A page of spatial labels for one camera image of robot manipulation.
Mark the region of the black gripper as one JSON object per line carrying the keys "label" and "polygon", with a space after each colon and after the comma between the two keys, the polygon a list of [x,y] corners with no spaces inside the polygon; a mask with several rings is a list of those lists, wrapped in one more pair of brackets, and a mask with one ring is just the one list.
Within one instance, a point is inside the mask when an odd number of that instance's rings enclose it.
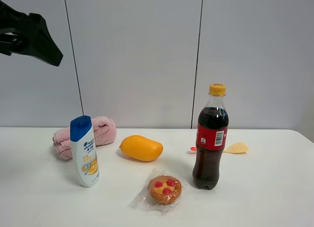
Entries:
{"label": "black gripper", "polygon": [[[24,31],[21,21],[24,19]],[[0,1],[0,52],[22,53],[52,66],[59,66],[63,54],[53,41],[46,20],[37,13],[19,12]]]}

